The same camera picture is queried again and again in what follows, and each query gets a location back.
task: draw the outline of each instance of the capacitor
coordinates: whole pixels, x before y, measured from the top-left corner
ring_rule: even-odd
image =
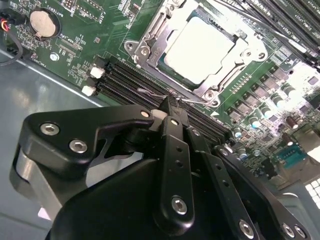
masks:
[[[292,116],[288,116],[285,121],[292,129],[297,129],[299,127],[298,123]]]
[[[287,86],[283,89],[284,93],[291,99],[294,99],[299,96],[299,93],[292,86]]]
[[[294,144],[291,137],[287,133],[282,134],[282,140],[287,146],[292,146],[292,144]]]
[[[274,115],[268,106],[263,106],[262,108],[260,108],[260,110],[266,119],[269,119]]]
[[[239,138],[242,137],[242,133],[241,133],[240,127],[235,127],[235,128],[233,129],[233,135],[234,135],[234,137],[235,137],[236,139],[239,139]]]
[[[246,149],[245,148],[240,148],[238,151],[237,151],[238,155],[239,155],[239,158],[241,160],[245,159],[248,157],[248,154],[246,153]]]
[[[283,100],[280,96],[275,96],[272,101],[278,108],[283,108],[286,105],[285,100]]]
[[[254,129],[260,128],[261,127],[261,122],[256,116],[252,116],[249,118],[249,123]]]

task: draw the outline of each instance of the green circuit board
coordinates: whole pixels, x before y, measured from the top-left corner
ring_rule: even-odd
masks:
[[[60,21],[61,33],[58,37],[41,41],[31,33],[28,24],[11,26],[11,30],[17,34],[22,45],[31,51],[32,61],[82,88],[86,85],[88,70],[97,56],[103,59],[115,57],[122,63],[147,75],[143,69],[136,68],[124,49],[124,42],[140,40],[161,4],[160,0],[11,0],[10,7],[26,16],[29,16],[30,12],[36,8],[51,10]],[[254,30],[264,31],[249,21],[247,24]],[[243,134],[239,141],[245,146],[248,153],[245,165],[252,170],[259,168],[261,161],[267,156],[276,159],[277,153],[284,148],[278,128],[285,122],[288,114],[296,118],[302,117],[306,124],[320,121],[319,112],[314,111],[306,100],[308,96],[318,92],[318,84],[309,85],[307,82],[315,74],[311,72],[302,77],[299,75],[300,83],[297,83],[296,77],[290,78],[290,75],[294,76],[296,74],[292,74],[294,71],[300,71],[297,67],[300,61],[273,35],[265,34],[263,42],[268,58],[264,62],[249,64],[220,95],[221,105],[219,107],[194,105],[203,114],[210,116],[212,121],[228,129],[241,128]],[[59,56],[58,61],[51,60],[52,53]],[[279,88],[267,90],[270,97],[279,94],[285,98],[287,103],[290,103],[291,99],[284,96],[281,91],[283,86],[291,84],[304,98],[295,107],[288,104],[288,108],[277,111],[276,121],[271,122],[265,119],[260,111],[261,105],[265,103],[272,105],[270,97],[260,99],[260,104],[252,107],[249,114],[243,114],[240,120],[235,121],[228,110],[235,108],[239,100],[243,101],[245,94],[252,93],[253,85],[257,83],[261,85],[260,80],[263,77],[274,77],[274,72],[277,70],[282,70],[289,79],[278,79]],[[148,76],[164,88],[171,89],[159,79]],[[106,95],[99,94],[97,97],[105,102],[114,103]],[[307,106],[310,110],[302,113],[300,111],[302,106]],[[262,127],[252,128],[248,122],[250,116],[257,116],[262,122]],[[293,133],[287,125],[282,131]],[[270,140],[264,141],[267,136],[270,136]],[[271,146],[274,146],[276,151],[270,150]],[[253,156],[255,150],[260,151],[259,156]]]

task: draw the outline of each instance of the white plastic piece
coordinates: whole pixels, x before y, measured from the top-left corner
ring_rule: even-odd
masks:
[[[166,53],[164,62],[194,84],[222,67],[234,43],[219,30],[193,17]]]
[[[81,92],[88,97],[92,96],[92,94],[95,93],[97,89],[94,86],[84,86],[81,90]]]
[[[100,67],[96,67],[94,66],[91,71],[90,71],[90,75],[96,79],[99,79],[102,77],[102,75],[105,73],[106,70],[100,68]]]

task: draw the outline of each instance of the black cable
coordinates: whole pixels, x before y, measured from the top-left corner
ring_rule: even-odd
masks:
[[[11,40],[17,46],[18,53],[13,58],[11,58],[11,59],[9,59],[7,61],[0,62],[0,67],[7,66],[9,64],[12,64],[12,63],[16,62],[17,60],[19,60],[22,57],[22,55],[24,53],[24,49],[23,49],[20,41],[16,37],[16,35],[14,35],[12,32],[10,32],[10,30],[6,31],[5,33],[11,38]]]

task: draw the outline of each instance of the chip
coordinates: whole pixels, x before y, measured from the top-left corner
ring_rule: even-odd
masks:
[[[260,103],[260,101],[256,99],[254,96],[252,96],[251,94],[248,94],[246,97],[243,97],[243,99],[245,100],[246,103],[248,103],[253,107]]]
[[[245,105],[242,102],[238,106],[236,106],[236,109],[243,114],[247,114],[248,112],[250,112],[252,110],[250,107],[248,107],[247,105]]]
[[[273,76],[280,80],[288,80],[289,78],[288,75],[280,68],[273,73]]]
[[[267,135],[267,136],[265,136],[264,138],[262,138],[262,141],[264,141],[264,142],[269,142],[269,141],[271,141],[271,140],[272,140],[272,137],[269,136],[269,135]]]
[[[267,78],[266,80],[262,81],[264,85],[267,86],[268,89],[278,89],[279,85],[271,78]]]
[[[228,115],[235,121],[238,121],[241,118],[241,115],[232,108],[228,110]]]
[[[273,115],[272,117],[269,118],[269,120],[274,123],[275,121],[278,120],[278,118],[275,115]]]
[[[268,98],[270,96],[270,94],[259,85],[255,86],[253,92],[260,98]]]
[[[309,108],[307,106],[303,106],[300,108],[300,111],[303,112],[304,114],[309,111]]]
[[[315,85],[317,82],[319,82],[319,79],[316,78],[315,76],[308,80],[308,83],[310,85]]]

